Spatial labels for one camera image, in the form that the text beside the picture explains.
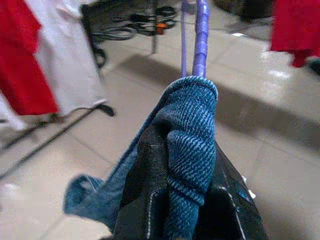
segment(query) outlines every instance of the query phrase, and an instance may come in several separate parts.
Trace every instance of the denim jeans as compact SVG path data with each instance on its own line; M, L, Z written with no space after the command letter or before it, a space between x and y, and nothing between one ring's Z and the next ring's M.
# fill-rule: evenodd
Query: denim jeans
M191 239L215 166L215 115L218 91L198 76L173 82L164 91L106 181L81 174L66 190L66 214L104 223L113 231L128 172L137 159L137 143L150 124L164 124L169 163L169 216L164 238Z

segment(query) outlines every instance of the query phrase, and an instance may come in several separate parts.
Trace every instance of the red garment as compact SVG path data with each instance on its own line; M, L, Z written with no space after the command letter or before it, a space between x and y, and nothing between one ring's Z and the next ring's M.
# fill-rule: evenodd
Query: red garment
M320 0L277 0L271 50L293 54L295 67L320 57Z
M58 111L33 55L40 27L23 0L0 0L0 89L19 115Z

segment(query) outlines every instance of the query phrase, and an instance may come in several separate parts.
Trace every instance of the white garment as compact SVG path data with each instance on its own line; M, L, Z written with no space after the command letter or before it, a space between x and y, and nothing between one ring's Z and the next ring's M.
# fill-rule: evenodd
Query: white garment
M79 0L26 0L42 25L35 57L61 116L105 102Z
M6 97L0 91L0 120L5 120L5 123L0 123L0 130L4 128L12 128L16 131L21 131L26 128L26 124L19 118L16 112L11 108Z
M99 2L99 0L79 0L81 2L81 4L87 4L87 5L90 5L90 4L93 4L95 2Z

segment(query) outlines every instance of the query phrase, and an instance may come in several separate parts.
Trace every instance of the orange object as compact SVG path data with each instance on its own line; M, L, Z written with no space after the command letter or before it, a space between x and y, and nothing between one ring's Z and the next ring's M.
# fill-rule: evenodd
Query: orange object
M164 29L166 29L167 28L167 24L165 24L165 23L158 23L157 25L156 25L156 33L158 34L158 35L163 35L164 34Z

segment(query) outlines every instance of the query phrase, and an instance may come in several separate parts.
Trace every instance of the white tile floor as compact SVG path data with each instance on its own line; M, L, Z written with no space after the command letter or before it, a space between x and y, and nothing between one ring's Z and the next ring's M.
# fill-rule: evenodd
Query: white tile floor
M233 21L213 10L213 29ZM193 25L186 27L193 32ZM178 24L160 36L155 55L145 36L102 44L110 58L102 70L104 87L117 115L95 111L0 180L1 240L97 240L109 234L99 223L63 215L66 184L83 172L108 176L162 91L180 76L179 32ZM189 72L193 41L188 37ZM247 176L272 239L318 240L320 77L290 67L288 55L268 48L210 31L207 78L219 90L216 139ZM85 112L40 129L36 138L1 153L1 161L20 158Z

